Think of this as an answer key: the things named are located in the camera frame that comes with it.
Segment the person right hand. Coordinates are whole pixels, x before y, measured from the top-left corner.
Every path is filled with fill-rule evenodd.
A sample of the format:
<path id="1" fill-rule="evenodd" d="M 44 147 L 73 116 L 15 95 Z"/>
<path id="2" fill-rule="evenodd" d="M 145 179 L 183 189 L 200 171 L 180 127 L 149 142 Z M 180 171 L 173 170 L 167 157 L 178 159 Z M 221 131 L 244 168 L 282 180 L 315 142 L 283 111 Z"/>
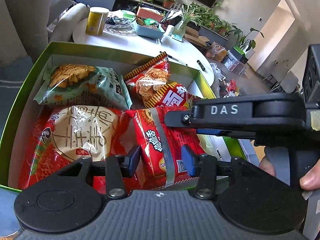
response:
<path id="1" fill-rule="evenodd" d="M 266 156 L 259 163 L 259 168 L 272 176 L 276 176 L 274 166 L 269 162 Z M 312 169 L 299 180 L 300 187 L 306 191 L 317 190 L 320 188 L 320 160 Z"/>

